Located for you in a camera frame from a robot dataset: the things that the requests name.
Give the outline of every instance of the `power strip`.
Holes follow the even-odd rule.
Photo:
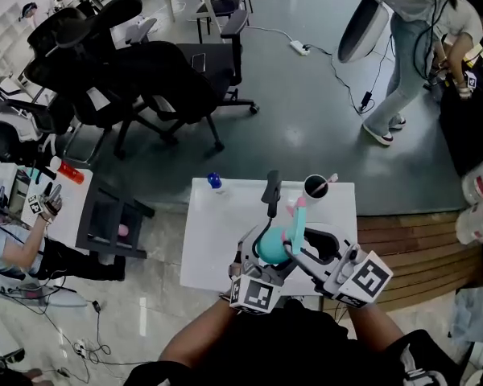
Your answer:
[[[299,40],[293,40],[292,42],[290,42],[290,46],[292,46],[294,50],[297,51],[300,55],[309,54],[309,50],[306,50],[304,48],[304,45]]]

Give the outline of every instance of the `wooden platform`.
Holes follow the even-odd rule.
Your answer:
[[[358,242],[374,250],[394,271],[381,293],[383,310],[402,309],[468,284],[481,269],[481,246],[458,243],[459,212],[414,216],[358,217]],[[334,316],[338,301],[324,298],[323,310]]]

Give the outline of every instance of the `chair seat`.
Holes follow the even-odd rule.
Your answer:
[[[219,100],[223,100],[234,76],[233,47],[231,44],[177,44],[192,64],[192,57],[206,54],[204,76],[209,80]]]
[[[218,17],[228,16],[237,10],[236,3],[233,0],[212,0],[211,6],[213,7],[215,15]],[[199,14],[207,14],[208,8],[203,4],[196,12]]]

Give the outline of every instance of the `hand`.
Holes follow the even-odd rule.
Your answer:
[[[456,84],[456,89],[461,100],[469,100],[473,94],[466,82]]]
[[[43,208],[44,216],[42,217],[45,220],[54,220],[63,207],[63,199],[60,195],[60,187],[56,187],[56,189],[49,196],[41,195],[39,202]]]

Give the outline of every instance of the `white cup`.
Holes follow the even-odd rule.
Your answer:
[[[325,184],[325,186],[317,190],[322,184]],[[309,206],[320,202],[328,194],[328,189],[329,183],[324,176],[309,175],[303,184],[303,197],[306,199],[306,205]]]

